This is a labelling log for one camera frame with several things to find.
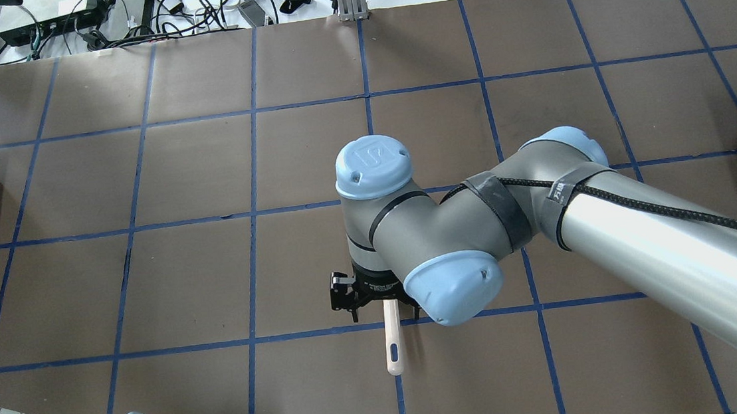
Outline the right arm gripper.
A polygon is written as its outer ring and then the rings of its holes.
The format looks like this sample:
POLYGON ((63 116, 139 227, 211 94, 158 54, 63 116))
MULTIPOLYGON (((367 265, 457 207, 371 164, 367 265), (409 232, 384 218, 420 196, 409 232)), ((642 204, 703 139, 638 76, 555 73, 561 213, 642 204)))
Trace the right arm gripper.
POLYGON ((330 274, 330 307, 333 311, 348 312, 358 323, 358 310, 369 302, 377 300, 397 300, 412 308, 413 318, 423 315, 422 308, 414 298, 406 293, 402 281, 390 270, 368 270, 357 263, 352 265, 353 273, 333 271, 330 274))

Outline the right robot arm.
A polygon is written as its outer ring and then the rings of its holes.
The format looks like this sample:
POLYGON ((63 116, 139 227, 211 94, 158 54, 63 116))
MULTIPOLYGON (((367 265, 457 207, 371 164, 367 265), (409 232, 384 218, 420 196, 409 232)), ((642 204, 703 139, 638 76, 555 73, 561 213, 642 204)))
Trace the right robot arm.
POLYGON ((552 128, 442 201, 413 175, 389 136, 338 153, 352 272, 330 275, 334 311, 357 320, 397 300, 458 326, 500 293, 501 260, 540 234, 737 349, 737 220, 621 175, 584 131, 552 128))

